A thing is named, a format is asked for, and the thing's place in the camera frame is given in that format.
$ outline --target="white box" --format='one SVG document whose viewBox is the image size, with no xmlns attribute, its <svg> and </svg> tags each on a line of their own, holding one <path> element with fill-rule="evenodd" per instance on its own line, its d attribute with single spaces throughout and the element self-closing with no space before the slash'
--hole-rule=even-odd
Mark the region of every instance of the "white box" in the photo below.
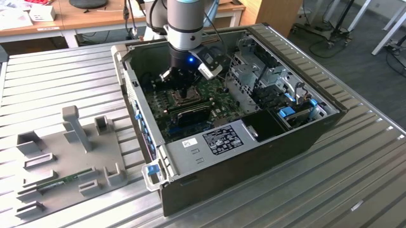
<svg viewBox="0 0 406 228">
<path fill-rule="evenodd" d="M 30 11 L 30 17 L 32 21 L 54 21 L 54 6 L 34 6 Z"/>
</svg>

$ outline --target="warning label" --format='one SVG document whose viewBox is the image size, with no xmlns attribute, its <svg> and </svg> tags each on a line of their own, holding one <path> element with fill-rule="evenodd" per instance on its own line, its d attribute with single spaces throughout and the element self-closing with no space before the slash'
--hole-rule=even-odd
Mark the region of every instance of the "warning label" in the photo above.
<svg viewBox="0 0 406 228">
<path fill-rule="evenodd" d="M 231 126 L 223 127 L 222 129 L 205 134 L 203 138 L 215 155 L 219 155 L 243 145 Z"/>
</svg>

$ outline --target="aluminum table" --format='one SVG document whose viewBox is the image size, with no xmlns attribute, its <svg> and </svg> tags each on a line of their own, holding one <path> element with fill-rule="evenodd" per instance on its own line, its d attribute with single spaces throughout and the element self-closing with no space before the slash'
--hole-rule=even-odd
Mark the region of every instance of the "aluminum table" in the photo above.
<svg viewBox="0 0 406 228">
<path fill-rule="evenodd" d="M 82 123 L 114 119 L 130 184 L 22 227 L 404 227 L 406 225 L 405 131 L 271 29 L 269 41 L 350 108 L 311 149 L 255 178 L 164 218 L 156 192 L 142 179 L 144 163 L 119 92 L 110 48 L 95 45 L 12 56 L 0 75 L 0 221 L 14 216 L 19 154 L 12 135 L 63 130 L 47 122 L 59 106 L 76 104 Z"/>
</svg>

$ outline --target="sticker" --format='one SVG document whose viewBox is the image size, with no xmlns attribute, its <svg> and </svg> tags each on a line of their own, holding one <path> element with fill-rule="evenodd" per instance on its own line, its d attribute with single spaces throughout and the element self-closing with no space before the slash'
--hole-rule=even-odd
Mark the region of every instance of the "sticker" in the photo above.
<svg viewBox="0 0 406 228">
<path fill-rule="evenodd" d="M 203 135 L 211 152 L 219 155 L 243 145 L 231 126 L 223 127 Z"/>
<path fill-rule="evenodd" d="M 59 27 L 38 28 L 38 31 L 59 30 Z"/>
<path fill-rule="evenodd" d="M 193 139 L 189 139 L 189 140 L 183 141 L 182 144 L 183 144 L 185 148 L 198 144 L 197 138 L 193 138 Z"/>
</svg>

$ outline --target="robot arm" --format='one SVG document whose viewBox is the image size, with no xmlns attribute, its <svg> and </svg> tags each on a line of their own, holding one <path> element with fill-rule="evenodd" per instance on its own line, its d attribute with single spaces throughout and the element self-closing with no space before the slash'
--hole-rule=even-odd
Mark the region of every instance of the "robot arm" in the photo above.
<svg viewBox="0 0 406 228">
<path fill-rule="evenodd" d="M 202 45 L 203 26 L 210 25 L 209 17 L 215 17 L 218 4 L 219 0 L 146 0 L 147 25 L 155 33 L 167 35 L 170 43 L 170 69 L 162 79 L 182 81 L 174 83 L 178 90 L 186 91 L 191 86 L 189 81 L 194 80 L 187 77 L 195 72 L 210 80 L 223 70 L 223 56 L 215 56 Z"/>
</svg>

